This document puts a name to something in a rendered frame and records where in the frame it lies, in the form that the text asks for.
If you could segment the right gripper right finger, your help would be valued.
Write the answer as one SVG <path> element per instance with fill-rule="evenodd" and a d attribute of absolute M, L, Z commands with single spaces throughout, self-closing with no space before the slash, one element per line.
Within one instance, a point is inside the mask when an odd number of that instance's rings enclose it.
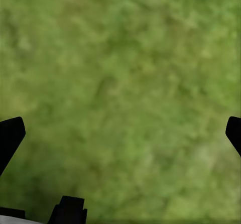
<path fill-rule="evenodd" d="M 241 118 L 229 117 L 225 133 L 241 156 Z"/>

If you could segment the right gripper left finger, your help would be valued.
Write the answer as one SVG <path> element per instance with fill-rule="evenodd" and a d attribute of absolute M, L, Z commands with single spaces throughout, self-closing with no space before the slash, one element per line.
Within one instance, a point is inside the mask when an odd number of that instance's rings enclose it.
<path fill-rule="evenodd" d="M 25 137 L 22 117 L 0 122 L 0 176 Z"/>

